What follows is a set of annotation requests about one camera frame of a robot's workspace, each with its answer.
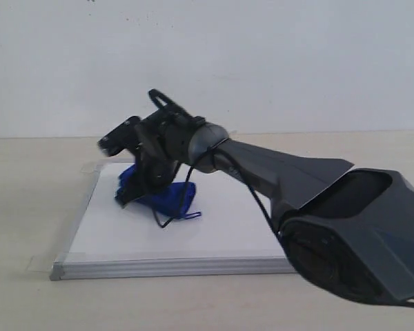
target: white board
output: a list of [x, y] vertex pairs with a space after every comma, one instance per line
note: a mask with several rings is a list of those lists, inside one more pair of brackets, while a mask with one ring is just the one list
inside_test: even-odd
[[[285, 259], [244, 184], [222, 172], [194, 171], [190, 180], [196, 183], [197, 194], [189, 212], [200, 211], [202, 216], [176, 220], [161, 229], [150, 208], [139, 203], [121, 208], [114, 200], [117, 177], [129, 165], [108, 163], [101, 169], [72, 243], [68, 251], [63, 252], [62, 264], [93, 268], [93, 263], [119, 265], [124, 261], [147, 261], [149, 264], [192, 261], [196, 265], [197, 261], [245, 260], [250, 263], [269, 260], [270, 269], [274, 270], [273, 261]], [[184, 181], [187, 171], [188, 167], [183, 165], [175, 181]], [[269, 211], [269, 200], [260, 197]], [[278, 271], [281, 269], [292, 272], [285, 263], [278, 263]]]
[[414, 0], [0, 0], [0, 137], [100, 137], [150, 88], [238, 133], [414, 129]]

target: beige table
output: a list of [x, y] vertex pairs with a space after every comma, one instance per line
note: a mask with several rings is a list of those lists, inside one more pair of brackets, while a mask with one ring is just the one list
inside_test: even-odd
[[[414, 132], [237, 138], [398, 169], [414, 184]], [[86, 189], [82, 169], [101, 158], [96, 141], [0, 140], [0, 331], [414, 330], [414, 310], [349, 303], [297, 275], [50, 282], [68, 216]]]

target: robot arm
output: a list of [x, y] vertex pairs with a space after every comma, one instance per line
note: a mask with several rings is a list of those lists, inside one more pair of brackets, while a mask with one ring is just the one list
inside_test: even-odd
[[156, 112], [127, 120], [99, 143], [108, 156], [127, 148], [147, 170], [117, 198], [121, 204], [172, 183], [181, 163], [206, 174], [223, 171], [257, 201], [254, 191], [270, 199], [269, 213], [259, 206], [307, 281], [358, 303], [414, 307], [414, 188], [400, 173], [349, 171], [353, 164], [343, 159], [234, 141], [160, 91], [149, 96]]

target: blue cloth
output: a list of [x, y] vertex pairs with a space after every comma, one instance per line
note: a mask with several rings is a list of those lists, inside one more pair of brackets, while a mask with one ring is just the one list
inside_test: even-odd
[[[127, 180], [131, 175], [133, 175], [135, 170], [136, 168], [134, 164], [118, 176], [120, 189], [124, 187]], [[135, 200], [135, 202], [147, 205], [155, 209], [157, 212], [176, 219], [194, 219], [195, 217], [201, 216], [201, 212], [187, 213], [196, 195], [196, 184], [190, 181], [188, 182], [184, 203], [181, 209], [179, 209], [178, 207], [181, 203], [181, 195], [183, 193], [184, 183], [171, 183], [160, 193], [146, 195], [138, 200]]]

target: black cable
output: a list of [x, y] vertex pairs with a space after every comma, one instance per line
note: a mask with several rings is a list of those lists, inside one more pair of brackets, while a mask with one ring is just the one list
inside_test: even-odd
[[[179, 201], [179, 207], [178, 207], [178, 211], [180, 212], [183, 204], [184, 204], [184, 200], [186, 198], [186, 193], [187, 193], [187, 189], [188, 189], [188, 184], [190, 181], [190, 177], [192, 176], [193, 170], [196, 168], [196, 166], [199, 164], [200, 161], [202, 161], [202, 159], [204, 159], [207, 156], [215, 156], [216, 154], [220, 154], [223, 157], [225, 157], [230, 163], [231, 165], [236, 169], [236, 171], [238, 172], [239, 177], [241, 178], [243, 184], [245, 184], [248, 188], [248, 190], [250, 191], [250, 193], [252, 194], [253, 198], [256, 200], [257, 205], [259, 206], [259, 208], [262, 211], [262, 214], [264, 215], [270, 229], [273, 230], [273, 226], [271, 224], [271, 218], [270, 215], [268, 214], [266, 208], [264, 207], [264, 204], [261, 202], [261, 199], [257, 196], [257, 193], [255, 192], [255, 189], [252, 187], [252, 185], [250, 184], [250, 181], [247, 179], [247, 177], [244, 175], [243, 173], [243, 167], [242, 165], [239, 164], [239, 162], [232, 157], [230, 154], [228, 154], [227, 152], [224, 152], [223, 150], [218, 150], [217, 148], [211, 149], [211, 150], [207, 150], [204, 153], [202, 153], [201, 155], [199, 155], [195, 161], [193, 162], [193, 164], [191, 165], [189, 171], [187, 172], [187, 176], [186, 176], [186, 180], [184, 181], [184, 186], [183, 186], [183, 190], [182, 190], [182, 194], [181, 194], [181, 199]], [[155, 218], [155, 221], [157, 222], [158, 226], [161, 229], [164, 229], [167, 225], [170, 224], [170, 222], [172, 222], [174, 219], [177, 218], [177, 215], [175, 215], [174, 217], [170, 217], [169, 219], [167, 219], [167, 221], [165, 221], [164, 223], [162, 223], [159, 220], [158, 217], [158, 213], [157, 211], [151, 207], [152, 212], [153, 212], [153, 216]]]

